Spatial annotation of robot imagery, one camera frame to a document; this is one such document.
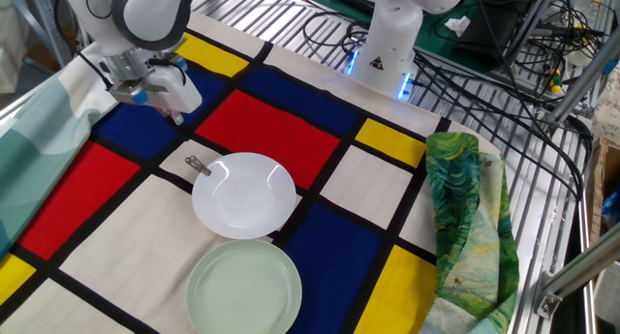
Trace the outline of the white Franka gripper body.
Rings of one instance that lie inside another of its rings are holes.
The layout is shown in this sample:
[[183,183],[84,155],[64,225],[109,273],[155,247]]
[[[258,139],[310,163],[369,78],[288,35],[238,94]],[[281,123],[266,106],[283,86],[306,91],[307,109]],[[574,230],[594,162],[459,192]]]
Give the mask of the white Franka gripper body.
[[202,104],[202,95],[187,74],[182,56],[150,58],[145,77],[119,81],[108,88],[118,102],[191,113]]

